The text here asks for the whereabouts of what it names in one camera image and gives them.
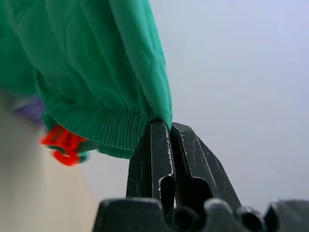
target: beige surface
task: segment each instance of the beige surface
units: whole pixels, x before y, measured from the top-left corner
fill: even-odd
[[[42,129],[0,109],[0,232],[89,232],[96,214],[80,167],[38,144]]]

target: green fabric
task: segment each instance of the green fabric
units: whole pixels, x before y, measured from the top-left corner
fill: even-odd
[[[150,120],[171,127],[165,59],[148,0],[0,4],[0,88],[36,92],[49,129],[59,124],[89,140],[80,152],[129,159]]]

